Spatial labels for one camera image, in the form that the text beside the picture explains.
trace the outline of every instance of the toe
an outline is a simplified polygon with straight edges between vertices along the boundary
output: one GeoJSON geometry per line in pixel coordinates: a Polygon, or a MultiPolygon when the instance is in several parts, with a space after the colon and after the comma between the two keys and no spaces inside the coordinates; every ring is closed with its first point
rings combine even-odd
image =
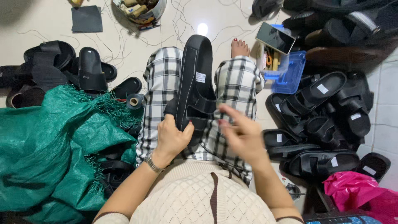
{"type": "Polygon", "coordinates": [[[238,39],[236,39],[236,38],[233,39],[233,40],[232,40],[232,43],[231,43],[231,46],[232,46],[232,47],[238,46],[238,39]]]}

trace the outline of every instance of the brown trim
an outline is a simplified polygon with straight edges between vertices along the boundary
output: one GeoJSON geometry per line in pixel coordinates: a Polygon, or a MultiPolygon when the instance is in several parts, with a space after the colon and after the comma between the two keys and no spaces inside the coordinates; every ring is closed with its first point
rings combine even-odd
{"type": "Polygon", "coordinates": [[[106,216],[107,214],[111,214],[111,213],[119,213],[119,214],[121,214],[120,212],[104,212],[104,213],[101,213],[97,218],[95,218],[92,223],[95,223],[99,218],[101,218],[103,216],[106,216]]]}
{"type": "Polygon", "coordinates": [[[217,187],[219,184],[219,177],[211,172],[211,177],[214,180],[214,190],[210,197],[210,207],[214,217],[214,224],[217,224],[217,187]]]}
{"type": "Polygon", "coordinates": [[[275,221],[279,222],[280,220],[282,220],[284,218],[292,218],[292,219],[295,219],[295,220],[301,222],[302,224],[305,224],[301,218],[296,217],[296,216],[286,216],[286,217],[282,217],[282,218],[277,218],[277,219],[275,219],[275,221]]]}

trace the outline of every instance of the green plastic bag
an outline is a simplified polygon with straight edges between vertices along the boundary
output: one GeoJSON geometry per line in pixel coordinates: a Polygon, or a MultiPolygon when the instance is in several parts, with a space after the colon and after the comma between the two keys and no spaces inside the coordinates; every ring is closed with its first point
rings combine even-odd
{"type": "Polygon", "coordinates": [[[21,211],[35,223],[77,223],[105,202],[95,154],[121,144],[135,161],[131,111],[109,94],[94,100],[72,86],[58,86],[42,106],[0,109],[0,211],[21,211]]]}

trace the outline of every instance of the person's hand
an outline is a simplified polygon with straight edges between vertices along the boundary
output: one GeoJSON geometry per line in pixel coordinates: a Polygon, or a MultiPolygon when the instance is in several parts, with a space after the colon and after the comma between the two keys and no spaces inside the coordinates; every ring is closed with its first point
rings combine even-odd
{"type": "Polygon", "coordinates": [[[158,146],[152,153],[153,163],[164,169],[191,141],[195,127],[189,122],[184,132],[176,128],[174,116],[166,114],[158,124],[158,146]]]}
{"type": "Polygon", "coordinates": [[[222,132],[232,151],[253,168],[262,166],[264,163],[270,164],[260,125],[226,104],[220,105],[219,110],[234,119],[233,126],[226,120],[219,120],[222,132]]]}

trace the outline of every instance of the pink plastic bag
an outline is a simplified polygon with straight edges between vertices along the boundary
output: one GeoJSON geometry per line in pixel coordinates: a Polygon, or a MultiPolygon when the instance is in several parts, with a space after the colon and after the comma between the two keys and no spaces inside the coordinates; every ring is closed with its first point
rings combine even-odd
{"type": "Polygon", "coordinates": [[[345,171],[333,174],[323,183],[325,194],[333,197],[339,211],[358,209],[369,202],[369,216],[382,223],[397,223],[398,192],[379,187],[374,178],[345,171]]]}

